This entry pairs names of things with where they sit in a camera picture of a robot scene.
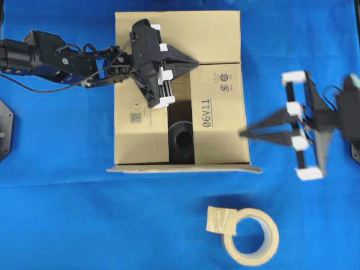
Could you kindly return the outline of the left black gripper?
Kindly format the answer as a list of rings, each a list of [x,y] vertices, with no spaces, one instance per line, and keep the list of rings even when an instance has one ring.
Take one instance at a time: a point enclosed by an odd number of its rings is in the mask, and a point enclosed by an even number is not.
[[[175,103],[170,82],[198,68],[199,62],[171,45],[162,43],[160,25],[142,19],[132,26],[132,79],[151,109]]]

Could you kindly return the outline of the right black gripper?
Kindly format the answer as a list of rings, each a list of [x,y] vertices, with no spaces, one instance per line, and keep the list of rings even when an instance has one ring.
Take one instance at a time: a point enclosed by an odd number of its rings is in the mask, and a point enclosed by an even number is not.
[[[336,96],[337,109],[331,109],[325,100],[320,97],[316,86],[307,71],[291,71],[281,75],[282,83],[286,87],[288,103],[282,108],[258,123],[248,127],[239,133],[240,137],[247,137],[253,140],[266,141],[283,146],[293,146],[298,153],[304,151],[309,142],[305,131],[313,133],[313,146],[316,155],[316,166],[300,165],[295,169],[297,176],[302,181],[311,181],[323,178],[326,173],[326,164],[330,141],[334,129],[343,130],[345,107],[343,103],[343,92]],[[302,107],[291,97],[294,94],[294,84],[303,84],[307,104]],[[278,133],[252,133],[255,130],[275,127],[283,124],[294,124],[297,119],[304,125],[300,135],[294,137],[293,132]]]

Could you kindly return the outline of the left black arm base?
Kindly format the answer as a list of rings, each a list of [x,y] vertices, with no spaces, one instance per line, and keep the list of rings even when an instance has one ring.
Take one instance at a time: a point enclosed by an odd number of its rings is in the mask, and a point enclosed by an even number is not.
[[[6,106],[3,101],[0,101],[1,107],[1,117],[0,117],[0,155],[1,161],[6,158],[11,152],[11,142],[12,142],[12,127],[14,122],[13,112]]]

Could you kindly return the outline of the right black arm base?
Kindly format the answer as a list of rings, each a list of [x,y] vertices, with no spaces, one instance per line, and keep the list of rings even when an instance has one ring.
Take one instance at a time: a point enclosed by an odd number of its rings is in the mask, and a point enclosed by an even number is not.
[[[360,141],[351,142],[350,150],[352,159],[360,164]]]

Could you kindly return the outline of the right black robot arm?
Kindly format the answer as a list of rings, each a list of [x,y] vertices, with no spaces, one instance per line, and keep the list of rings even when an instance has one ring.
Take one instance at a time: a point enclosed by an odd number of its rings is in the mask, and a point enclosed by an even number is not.
[[[297,176],[302,181],[323,178],[334,129],[350,142],[352,155],[359,160],[359,77],[345,77],[336,95],[335,109],[322,98],[311,74],[305,70],[282,74],[287,103],[262,121],[239,132],[241,137],[292,147],[296,152]]]

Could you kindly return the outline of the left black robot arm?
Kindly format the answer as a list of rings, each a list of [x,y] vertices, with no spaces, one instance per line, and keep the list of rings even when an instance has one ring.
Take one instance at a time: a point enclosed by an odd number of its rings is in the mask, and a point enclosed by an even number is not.
[[[1,40],[1,77],[35,75],[64,84],[63,90],[102,87],[133,79],[151,109],[175,102],[171,81],[199,66],[198,61],[161,39],[161,27],[147,19],[132,26],[123,46],[79,47],[58,35],[31,31],[22,42]]]

